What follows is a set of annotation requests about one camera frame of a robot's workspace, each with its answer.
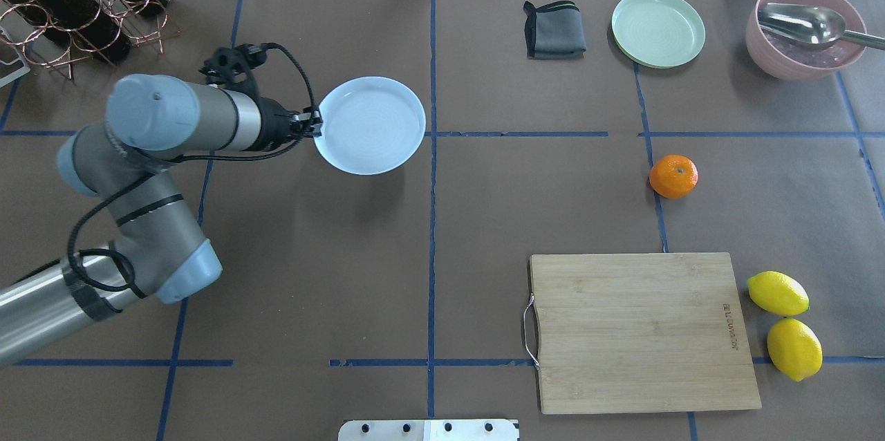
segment cutting board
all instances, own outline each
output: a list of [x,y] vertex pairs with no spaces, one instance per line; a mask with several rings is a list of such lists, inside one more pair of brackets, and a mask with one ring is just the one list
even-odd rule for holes
[[726,252],[529,261],[543,413],[761,409]]

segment gray cloth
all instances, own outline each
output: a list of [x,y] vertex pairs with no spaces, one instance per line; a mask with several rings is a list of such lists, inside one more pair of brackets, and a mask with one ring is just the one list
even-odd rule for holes
[[575,3],[561,0],[535,7],[526,2],[525,47],[533,59],[578,57],[587,50],[584,22]]

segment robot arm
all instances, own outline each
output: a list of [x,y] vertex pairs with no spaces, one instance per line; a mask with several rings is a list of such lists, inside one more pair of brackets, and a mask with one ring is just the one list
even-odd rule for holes
[[[316,135],[313,95],[304,114],[257,95],[250,67],[263,62],[254,59],[263,50],[219,48],[207,61],[208,80],[228,89],[164,75],[126,76],[108,98],[105,120],[62,146],[61,176],[83,194],[110,200],[120,236],[0,291],[0,366],[143,297],[174,303],[218,278],[221,263],[165,172],[187,160],[181,156],[188,151],[269,151]],[[243,73],[246,81],[234,82]]]

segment spoon handle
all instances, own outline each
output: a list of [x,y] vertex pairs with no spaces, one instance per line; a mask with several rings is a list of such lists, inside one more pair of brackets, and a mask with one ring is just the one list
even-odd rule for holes
[[885,50],[885,38],[867,35],[865,32],[853,32],[845,30],[841,35],[841,40],[850,41],[852,44],[866,45],[866,47],[878,48]]

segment metal spoon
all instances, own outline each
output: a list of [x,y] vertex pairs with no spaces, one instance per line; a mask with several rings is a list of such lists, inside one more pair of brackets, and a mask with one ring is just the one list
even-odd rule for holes
[[758,19],[763,30],[811,48],[827,48],[841,39],[885,50],[885,38],[846,30],[843,16],[828,7],[769,2],[759,10]]

